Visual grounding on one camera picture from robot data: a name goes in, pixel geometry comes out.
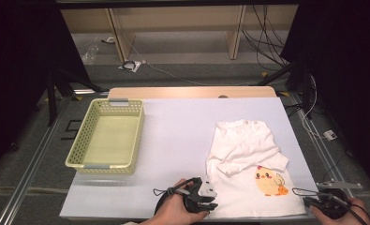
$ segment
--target basket handle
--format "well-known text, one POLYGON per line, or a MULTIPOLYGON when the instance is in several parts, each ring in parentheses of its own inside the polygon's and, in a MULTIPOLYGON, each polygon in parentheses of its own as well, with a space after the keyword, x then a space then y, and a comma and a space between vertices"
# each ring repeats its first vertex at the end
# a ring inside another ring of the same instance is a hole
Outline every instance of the basket handle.
POLYGON ((92 169, 92 170, 109 170, 111 165, 106 164, 85 164, 83 165, 84 169, 92 169))
POLYGON ((129 106, 128 98, 109 98, 111 106, 129 106))

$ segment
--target cartoon chick print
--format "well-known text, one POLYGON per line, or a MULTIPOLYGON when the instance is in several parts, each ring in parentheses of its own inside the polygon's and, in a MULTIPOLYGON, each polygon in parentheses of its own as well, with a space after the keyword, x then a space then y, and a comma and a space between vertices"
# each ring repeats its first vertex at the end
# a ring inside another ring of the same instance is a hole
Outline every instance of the cartoon chick print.
POLYGON ((274 175, 273 171, 270 169, 258 166, 255 172, 255 179, 258 188, 265 196, 288 194, 288 190, 284 187, 284 178, 278 173, 274 175))

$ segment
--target floor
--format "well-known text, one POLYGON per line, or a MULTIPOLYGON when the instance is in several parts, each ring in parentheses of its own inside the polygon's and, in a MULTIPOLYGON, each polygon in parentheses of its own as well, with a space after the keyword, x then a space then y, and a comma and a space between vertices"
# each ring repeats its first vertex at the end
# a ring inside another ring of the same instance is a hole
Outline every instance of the floor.
MULTIPOLYGON (((259 36, 258 33, 250 34, 254 37, 259 36)), ((288 32, 279 31, 278 34, 281 41, 285 42, 288 32)), ((241 38, 237 59, 229 60, 222 32, 141 33, 137 35, 133 43, 134 49, 128 59, 147 61, 153 67, 143 64, 139 72, 127 75, 118 69, 121 63, 114 45, 101 42, 102 39, 108 40, 110 36, 110 34, 73 35, 91 80, 107 87, 109 85, 195 85, 194 81, 220 85, 248 85, 262 80, 264 73, 272 74, 274 71, 271 69, 279 68, 266 57, 256 54, 244 36, 241 38), (97 46, 95 61, 85 58, 92 45, 97 46), (249 71, 249 65, 253 65, 252 74, 234 76, 230 79, 220 75, 229 71, 233 73, 249 71), (188 73, 188 76, 181 77, 184 73, 188 73), (222 77, 214 79, 213 75, 222 77)), ((269 52, 266 45, 260 47, 266 53, 269 52)), ((284 95, 280 98, 284 106, 292 106, 301 102, 301 96, 297 92, 285 92, 284 83, 287 77, 288 75, 283 76, 269 85, 277 91, 277 94, 283 91, 284 95)), ((83 88, 76 83, 73 83, 73 86, 83 88)), ((67 151, 72 143, 72 140, 67 138, 73 137, 73 132, 67 131, 67 128, 77 128, 80 125, 75 120, 83 118, 88 102, 96 96, 59 98, 58 92, 56 95, 59 99, 57 101, 60 111, 57 119, 59 123, 51 127, 46 126, 48 102, 46 96, 41 97, 38 111, 32 115, 16 140, 19 149, 6 153, 0 160, 0 218, 9 221, 7 224, 117 224, 118 221, 70 221, 59 217, 67 190, 74 177, 74 171, 64 165, 67 151)), ((337 131, 337 127, 326 116, 318 102, 311 112, 312 120, 303 120, 302 111, 296 111, 293 107, 289 107, 287 113, 315 181, 322 182, 334 178, 351 184, 360 183, 363 186, 362 189, 346 189, 346 192, 349 196, 364 200, 370 212, 370 181, 356 158, 347 154, 340 138, 327 141, 310 132, 321 134, 327 130, 337 131)), ((262 224, 319 223, 315 220, 307 220, 269 221, 262 224)))

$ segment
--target power strip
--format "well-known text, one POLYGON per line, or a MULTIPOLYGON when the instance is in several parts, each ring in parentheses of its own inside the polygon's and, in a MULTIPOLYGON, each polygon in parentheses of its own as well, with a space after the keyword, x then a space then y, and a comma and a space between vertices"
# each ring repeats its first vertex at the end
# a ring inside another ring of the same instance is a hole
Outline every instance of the power strip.
POLYGON ((329 141, 332 141, 334 139, 337 139, 337 136, 335 133, 333 133, 333 131, 331 130, 328 130, 328 131, 325 131, 324 132, 324 136, 329 140, 329 141))

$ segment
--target white table surface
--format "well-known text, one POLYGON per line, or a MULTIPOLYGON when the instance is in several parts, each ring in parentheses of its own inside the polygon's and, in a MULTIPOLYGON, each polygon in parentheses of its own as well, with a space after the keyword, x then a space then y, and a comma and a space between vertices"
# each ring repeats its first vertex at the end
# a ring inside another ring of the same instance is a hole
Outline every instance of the white table surface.
MULTIPOLYGON (((239 119, 266 122, 281 153, 289 158, 287 169, 294 185, 317 191, 279 97, 145 99, 144 113, 135 172, 77 172, 60 217, 150 218, 159 200, 153 188, 166 189, 180 178, 204 176, 216 123, 239 119)), ((311 217, 308 214, 255 220, 311 217)))

